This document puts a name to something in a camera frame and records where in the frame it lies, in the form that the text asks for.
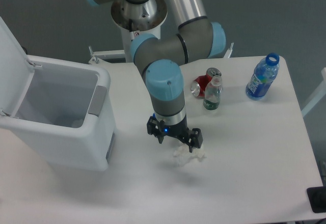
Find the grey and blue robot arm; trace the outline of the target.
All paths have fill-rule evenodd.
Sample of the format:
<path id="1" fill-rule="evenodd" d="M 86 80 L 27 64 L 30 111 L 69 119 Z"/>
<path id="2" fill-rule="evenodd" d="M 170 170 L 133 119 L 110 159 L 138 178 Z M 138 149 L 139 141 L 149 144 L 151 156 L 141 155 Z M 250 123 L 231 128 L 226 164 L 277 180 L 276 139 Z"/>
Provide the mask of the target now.
<path id="1" fill-rule="evenodd" d="M 178 33 L 160 39 L 152 30 L 167 16 L 164 0 L 88 0 L 93 6 L 111 3 L 116 25 L 128 31 L 130 45 L 125 55 L 137 67 L 149 92 L 154 115 L 147 132 L 162 142 L 176 138 L 189 149 L 200 148 L 203 137 L 198 128 L 187 126 L 183 76 L 180 66 L 212 58 L 226 47 L 222 26 L 209 21 L 202 0 L 170 0 Z"/>

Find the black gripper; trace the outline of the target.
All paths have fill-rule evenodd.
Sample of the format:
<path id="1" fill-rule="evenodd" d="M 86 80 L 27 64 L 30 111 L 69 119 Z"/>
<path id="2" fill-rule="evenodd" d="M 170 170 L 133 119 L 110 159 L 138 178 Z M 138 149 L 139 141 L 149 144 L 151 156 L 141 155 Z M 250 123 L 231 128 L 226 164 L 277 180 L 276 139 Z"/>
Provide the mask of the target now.
<path id="1" fill-rule="evenodd" d="M 189 129 L 186 116 L 181 122 L 174 125 L 168 125 L 165 121 L 159 121 L 156 117 L 150 116 L 146 126 L 147 133 L 155 136 L 159 144 L 162 144 L 165 136 L 169 136 L 186 144 L 190 153 L 193 152 L 193 149 L 200 149 L 202 146 L 203 136 L 201 129 Z"/>

